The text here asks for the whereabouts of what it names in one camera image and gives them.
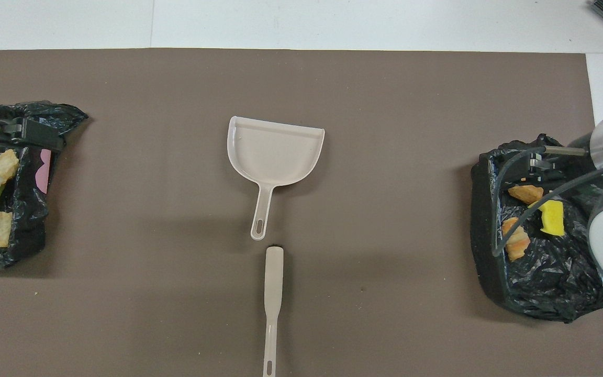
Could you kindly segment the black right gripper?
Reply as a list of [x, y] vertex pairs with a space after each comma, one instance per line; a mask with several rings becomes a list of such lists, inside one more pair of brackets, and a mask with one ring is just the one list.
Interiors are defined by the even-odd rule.
[[547, 160], [540, 153], [530, 153], [527, 157], [527, 171], [529, 173], [543, 173], [548, 170], [555, 170], [556, 167], [563, 172], [568, 181], [579, 178], [584, 174], [596, 171], [589, 150], [591, 138], [577, 138], [567, 145], [568, 148], [584, 149], [583, 156], [560, 155], [556, 163], [553, 160]]

